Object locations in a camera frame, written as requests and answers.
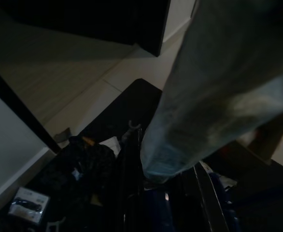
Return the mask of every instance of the white wall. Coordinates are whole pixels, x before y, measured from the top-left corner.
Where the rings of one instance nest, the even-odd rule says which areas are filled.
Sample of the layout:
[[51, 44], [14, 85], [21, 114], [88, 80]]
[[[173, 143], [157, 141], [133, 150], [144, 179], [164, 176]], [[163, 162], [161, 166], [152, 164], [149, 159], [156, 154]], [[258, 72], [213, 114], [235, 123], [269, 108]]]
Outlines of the white wall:
[[0, 99], [0, 195], [48, 150]]
[[171, 0], [163, 42], [168, 40], [191, 18], [195, 0]]

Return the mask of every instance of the tiled floor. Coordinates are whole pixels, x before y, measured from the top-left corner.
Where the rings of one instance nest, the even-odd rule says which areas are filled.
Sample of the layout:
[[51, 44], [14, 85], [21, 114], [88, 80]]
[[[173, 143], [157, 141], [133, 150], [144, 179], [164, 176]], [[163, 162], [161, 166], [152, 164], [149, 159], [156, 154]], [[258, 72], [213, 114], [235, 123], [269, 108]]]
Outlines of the tiled floor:
[[72, 134], [78, 134], [138, 78], [163, 89], [181, 42], [182, 38], [157, 58], [141, 48], [136, 48], [45, 123], [45, 128], [52, 136], [67, 127], [71, 128]]

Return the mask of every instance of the product package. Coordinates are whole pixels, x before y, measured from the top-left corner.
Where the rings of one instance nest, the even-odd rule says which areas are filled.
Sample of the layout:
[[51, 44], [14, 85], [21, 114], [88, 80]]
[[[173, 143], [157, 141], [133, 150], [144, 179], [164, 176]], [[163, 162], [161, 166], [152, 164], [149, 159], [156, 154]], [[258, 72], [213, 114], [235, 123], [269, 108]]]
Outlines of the product package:
[[11, 204], [9, 215], [14, 215], [27, 221], [39, 224], [49, 197], [27, 188], [19, 188]]

